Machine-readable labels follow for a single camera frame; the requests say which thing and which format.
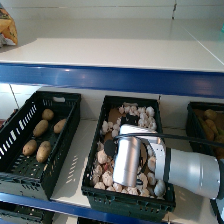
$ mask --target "white tile wall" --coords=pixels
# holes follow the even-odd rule
[[[14,19],[166,18],[171,19],[175,0],[2,0]],[[223,18],[222,0],[177,0],[175,18]]]
[[[0,119],[6,120],[17,109],[12,93],[0,92]]]
[[[175,0],[1,0],[4,7],[173,6]]]
[[[166,7],[75,7],[75,8],[6,8],[16,20],[160,18],[170,19],[173,6]]]
[[[27,85],[11,85],[12,90],[15,94],[33,94],[36,92],[41,86],[27,86]]]
[[[177,4],[175,19],[223,19],[224,5],[187,5]]]
[[[9,84],[0,84],[0,93],[11,93]]]

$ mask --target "plastic crate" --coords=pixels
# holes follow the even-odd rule
[[[204,102],[190,102],[188,104],[188,117],[187,117],[187,124],[186,124],[186,133],[189,137],[195,137],[195,138],[202,138],[206,139],[206,135],[204,133],[204,130],[202,129],[200,122],[194,112],[194,109],[199,110],[207,110],[212,109],[214,111],[223,112],[224,111],[224,104],[219,103],[204,103]],[[211,146],[204,145],[200,143],[190,142],[191,148],[194,152],[202,153],[210,156],[215,156],[215,153]],[[217,220],[220,224],[223,224],[224,222],[220,218],[220,214],[218,211],[218,207],[215,200],[210,200],[213,211],[215,215],[217,216]]]
[[[80,94],[36,92],[0,130],[0,192],[48,200],[80,121]],[[38,163],[36,153],[22,154],[23,146],[33,138],[33,129],[44,109],[54,111],[48,130],[35,138],[39,146],[50,141],[51,154]],[[53,131],[61,119],[67,121],[60,134]]]
[[[0,202],[0,217],[18,224],[51,224],[54,212]]]
[[[93,170],[93,162],[97,152],[97,142],[100,139],[100,129],[103,121],[108,120],[111,108],[119,107],[124,102],[137,103],[139,107],[152,106],[155,110],[154,118],[157,123],[157,132],[162,133],[159,106],[156,100],[106,96],[101,108],[97,129],[83,176],[82,193],[88,197],[91,208],[95,210],[160,222],[168,211],[172,212],[174,210],[176,205],[172,184],[166,184],[165,200],[99,190],[90,186],[90,175]]]

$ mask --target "brown potato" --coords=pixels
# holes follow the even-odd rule
[[[207,119],[205,121],[205,123],[208,125],[209,128],[212,129],[212,131],[215,133],[215,136],[219,135],[218,130],[217,130],[213,120]]]
[[[217,113],[214,110],[208,109],[204,112],[204,119],[210,119],[214,121],[217,117]]]
[[[37,149],[37,142],[35,140],[30,140],[26,143],[23,147],[23,155],[24,156],[30,156],[32,155]]]
[[[33,135],[35,137],[41,136],[45,131],[48,129],[48,121],[47,120],[41,120],[33,130]]]
[[[50,121],[53,119],[53,117],[54,117],[54,112],[50,109],[45,109],[42,113],[43,120]]]
[[[55,126],[54,126],[54,133],[59,134],[61,130],[63,129],[65,125],[66,119],[60,120]]]
[[[205,123],[205,121],[202,120],[202,118],[198,117],[199,122],[201,123],[201,126],[205,132],[206,138],[209,141],[213,141],[214,140],[214,132],[211,128],[208,127],[208,125]]]
[[[40,147],[37,151],[36,159],[39,163],[43,163],[47,160],[48,156],[51,152],[51,144],[48,141],[44,141],[41,143]]]

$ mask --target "white wall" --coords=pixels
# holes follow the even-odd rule
[[[222,0],[1,0],[14,19],[224,18]]]

